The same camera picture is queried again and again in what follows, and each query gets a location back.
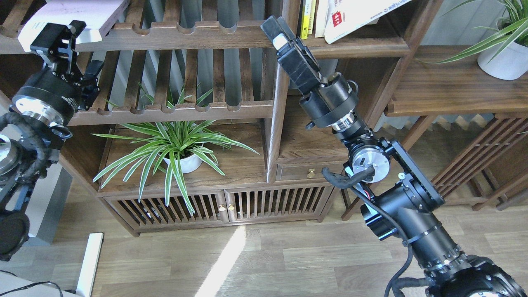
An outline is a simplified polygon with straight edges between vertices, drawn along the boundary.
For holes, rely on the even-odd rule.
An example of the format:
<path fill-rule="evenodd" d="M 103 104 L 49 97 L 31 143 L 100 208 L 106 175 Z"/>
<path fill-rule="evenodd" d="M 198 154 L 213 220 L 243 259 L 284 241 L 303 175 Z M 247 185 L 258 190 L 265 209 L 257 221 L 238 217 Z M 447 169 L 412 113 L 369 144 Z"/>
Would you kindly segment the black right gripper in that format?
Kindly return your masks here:
<path fill-rule="evenodd" d="M 328 86 L 320 67 L 308 47 L 297 38 L 283 17 L 268 17 L 260 28 L 277 50 L 278 62 L 302 96 L 317 87 Z"/>

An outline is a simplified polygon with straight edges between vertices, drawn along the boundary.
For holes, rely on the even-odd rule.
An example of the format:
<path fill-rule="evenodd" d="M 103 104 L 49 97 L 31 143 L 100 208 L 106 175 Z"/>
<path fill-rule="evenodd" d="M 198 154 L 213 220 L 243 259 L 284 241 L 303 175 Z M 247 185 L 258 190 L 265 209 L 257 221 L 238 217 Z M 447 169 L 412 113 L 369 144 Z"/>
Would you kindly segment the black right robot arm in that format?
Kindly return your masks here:
<path fill-rule="evenodd" d="M 346 174 L 325 167 L 325 179 L 364 201 L 363 218 L 379 240 L 395 236 L 408 249 L 406 262 L 389 280 L 384 295 L 402 297 L 404 288 L 425 287 L 428 297 L 526 296 L 493 261 L 466 255 L 452 240 L 433 213 L 444 204 L 443 197 L 399 141 L 375 137 L 356 113 L 358 85 L 341 73 L 323 77 L 309 48 L 282 17 L 268 17 L 261 28 L 302 93 L 299 103 L 311 119 L 306 128 L 332 127 L 348 148 Z"/>

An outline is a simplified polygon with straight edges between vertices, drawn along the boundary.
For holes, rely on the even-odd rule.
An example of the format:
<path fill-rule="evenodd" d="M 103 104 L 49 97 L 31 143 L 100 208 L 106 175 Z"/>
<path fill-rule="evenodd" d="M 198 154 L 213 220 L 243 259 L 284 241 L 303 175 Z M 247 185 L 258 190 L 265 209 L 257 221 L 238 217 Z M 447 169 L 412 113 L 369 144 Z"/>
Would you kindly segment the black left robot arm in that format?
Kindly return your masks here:
<path fill-rule="evenodd" d="M 79 110 L 89 109 L 98 94 L 98 74 L 104 63 L 91 61 L 85 73 L 77 65 L 76 39 L 86 28 L 83 21 L 69 25 L 47 23 L 30 46 L 43 61 L 12 98 L 0 127 L 15 126 L 19 140 L 1 135 L 0 257 L 9 261 L 28 241 L 30 220 L 25 214 L 36 182 L 58 162 L 68 123 Z"/>

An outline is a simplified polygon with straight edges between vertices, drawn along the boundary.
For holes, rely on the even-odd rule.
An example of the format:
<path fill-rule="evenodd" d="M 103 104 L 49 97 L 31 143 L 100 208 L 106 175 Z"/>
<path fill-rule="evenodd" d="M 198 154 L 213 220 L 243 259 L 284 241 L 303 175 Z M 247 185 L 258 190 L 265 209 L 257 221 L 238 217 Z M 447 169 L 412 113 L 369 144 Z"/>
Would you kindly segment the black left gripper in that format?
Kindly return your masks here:
<path fill-rule="evenodd" d="M 69 25 L 47 23 L 30 45 L 30 50 L 45 61 L 54 75 L 80 88 L 83 99 L 96 99 L 99 94 L 98 75 L 104 62 L 92 60 L 85 73 L 77 65 L 78 54 L 74 51 L 76 39 L 87 24 L 74 19 Z"/>

